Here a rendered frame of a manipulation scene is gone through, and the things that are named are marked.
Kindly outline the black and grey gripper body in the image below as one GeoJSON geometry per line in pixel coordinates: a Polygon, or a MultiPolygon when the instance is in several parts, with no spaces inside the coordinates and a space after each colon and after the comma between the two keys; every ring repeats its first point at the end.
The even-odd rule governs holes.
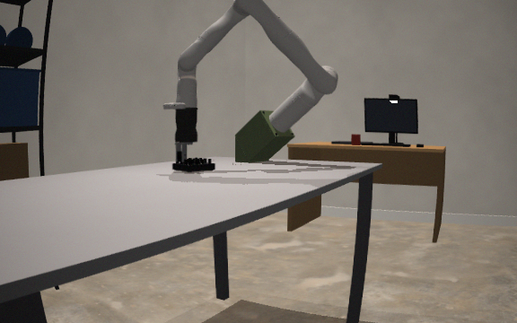
{"type": "Polygon", "coordinates": [[[197,142],[197,95],[195,93],[177,94],[176,102],[183,103],[165,103],[163,105],[163,109],[176,109],[175,142],[197,142]]]}

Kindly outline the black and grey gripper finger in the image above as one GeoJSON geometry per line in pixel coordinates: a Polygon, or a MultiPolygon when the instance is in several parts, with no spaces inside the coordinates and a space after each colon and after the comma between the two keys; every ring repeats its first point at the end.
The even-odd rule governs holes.
{"type": "Polygon", "coordinates": [[[187,144],[193,143],[181,143],[181,162],[187,159],[187,144]]]}
{"type": "Polygon", "coordinates": [[[179,162],[181,159],[181,143],[176,144],[176,162],[179,162]]]}

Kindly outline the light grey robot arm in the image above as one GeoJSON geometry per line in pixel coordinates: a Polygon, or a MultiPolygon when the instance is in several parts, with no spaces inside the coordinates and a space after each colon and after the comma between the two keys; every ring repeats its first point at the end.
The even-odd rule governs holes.
{"type": "Polygon", "coordinates": [[[302,39],[263,0],[234,0],[229,10],[180,55],[177,94],[197,94],[195,67],[238,22],[249,15],[259,22],[271,42],[307,78],[269,116],[271,125],[277,131],[285,133],[311,110],[324,94],[331,94],[336,89],[338,76],[334,68],[321,66],[313,58],[302,39]]]}

